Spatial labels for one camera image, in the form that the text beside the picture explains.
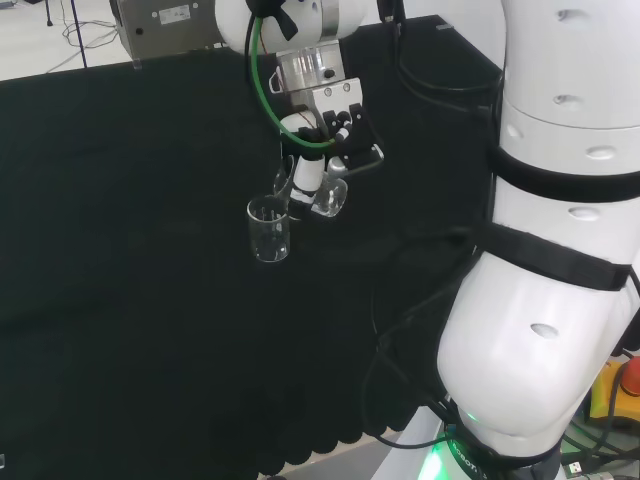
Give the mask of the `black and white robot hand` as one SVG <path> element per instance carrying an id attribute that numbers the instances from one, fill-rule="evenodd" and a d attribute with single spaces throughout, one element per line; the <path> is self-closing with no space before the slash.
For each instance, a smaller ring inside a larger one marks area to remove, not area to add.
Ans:
<path id="1" fill-rule="evenodd" d="M 302 146 L 281 136 L 281 173 L 274 193 L 285 200 L 288 215 L 302 220 L 339 214 L 348 193 L 347 181 L 384 162 L 381 142 L 363 106 L 357 78 L 289 92 L 294 112 L 281 124 Z M 326 148 L 318 145 L 326 143 Z"/>

